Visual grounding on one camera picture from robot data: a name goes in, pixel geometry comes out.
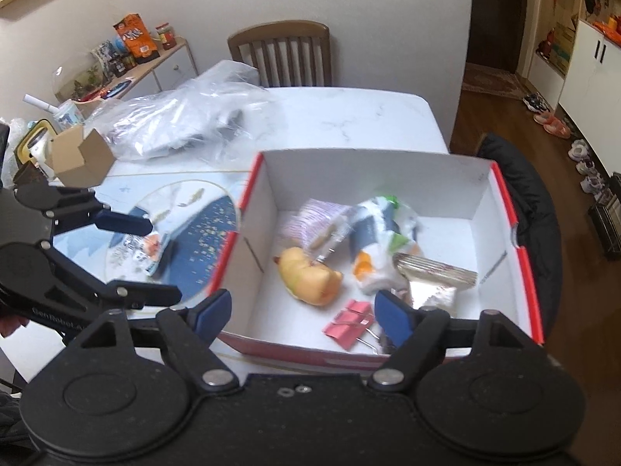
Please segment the person left hand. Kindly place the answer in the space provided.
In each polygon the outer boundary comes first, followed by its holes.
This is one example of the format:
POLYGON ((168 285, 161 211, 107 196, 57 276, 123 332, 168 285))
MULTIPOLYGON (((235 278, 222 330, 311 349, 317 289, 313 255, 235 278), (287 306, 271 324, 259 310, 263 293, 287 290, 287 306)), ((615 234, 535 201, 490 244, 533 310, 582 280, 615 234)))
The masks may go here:
POLYGON ((29 320, 23 316, 4 315, 0 316, 0 336, 7 338, 21 327, 27 327, 29 320))

